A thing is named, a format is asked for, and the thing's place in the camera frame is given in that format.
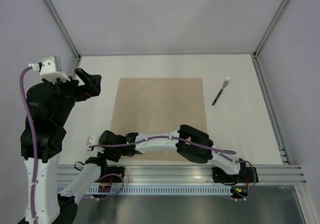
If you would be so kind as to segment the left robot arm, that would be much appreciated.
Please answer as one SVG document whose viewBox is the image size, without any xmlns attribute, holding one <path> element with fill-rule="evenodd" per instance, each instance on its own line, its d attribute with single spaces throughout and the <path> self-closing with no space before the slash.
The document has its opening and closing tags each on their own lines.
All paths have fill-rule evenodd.
<svg viewBox="0 0 320 224">
<path fill-rule="evenodd" d="M 75 70 L 77 79 L 63 82 L 44 79 L 29 90 L 20 84 L 26 111 L 25 129 L 20 137 L 21 155 L 28 175 L 27 213 L 23 224 L 71 224 L 78 205 L 90 186 L 109 177 L 107 162 L 90 157 L 66 190 L 59 193 L 57 172 L 66 135 L 64 125 L 77 102 L 100 95 L 100 75 Z"/>
</svg>

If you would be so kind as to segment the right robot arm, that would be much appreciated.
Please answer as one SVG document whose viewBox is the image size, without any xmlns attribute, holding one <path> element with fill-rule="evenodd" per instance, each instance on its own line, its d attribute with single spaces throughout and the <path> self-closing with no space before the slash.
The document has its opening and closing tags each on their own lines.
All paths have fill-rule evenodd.
<svg viewBox="0 0 320 224">
<path fill-rule="evenodd" d="M 122 156 L 133 157 L 156 151 L 175 152 L 196 164 L 213 162 L 214 183 L 233 186 L 239 183 L 256 184 L 257 170 L 248 161 L 235 158 L 236 152 L 214 147 L 209 135 L 189 125 L 163 134 L 128 133 L 124 136 L 104 131 L 100 136 L 91 136 L 87 148 L 104 149 L 102 156 L 118 162 Z"/>
</svg>

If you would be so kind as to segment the silver fork black handle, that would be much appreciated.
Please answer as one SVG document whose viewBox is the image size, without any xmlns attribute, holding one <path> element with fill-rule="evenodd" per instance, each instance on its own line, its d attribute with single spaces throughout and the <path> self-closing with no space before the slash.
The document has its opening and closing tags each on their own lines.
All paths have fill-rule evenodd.
<svg viewBox="0 0 320 224">
<path fill-rule="evenodd" d="M 218 101 L 219 97 L 221 96 L 222 92 L 224 91 L 224 89 L 228 86 L 229 82 L 230 82 L 231 78 L 229 76 L 226 77 L 226 79 L 224 80 L 222 87 L 219 91 L 219 93 L 217 94 L 216 98 L 214 99 L 214 101 L 212 102 L 212 106 L 214 106 L 216 104 L 216 102 Z"/>
</svg>

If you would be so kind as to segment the beige cloth napkin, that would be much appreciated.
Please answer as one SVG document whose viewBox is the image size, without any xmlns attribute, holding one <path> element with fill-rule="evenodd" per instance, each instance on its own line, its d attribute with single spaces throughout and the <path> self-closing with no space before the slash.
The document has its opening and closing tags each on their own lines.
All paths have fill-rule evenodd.
<svg viewBox="0 0 320 224">
<path fill-rule="evenodd" d="M 207 132 L 200 78 L 121 78 L 110 131 L 157 135 L 189 125 Z"/>
</svg>

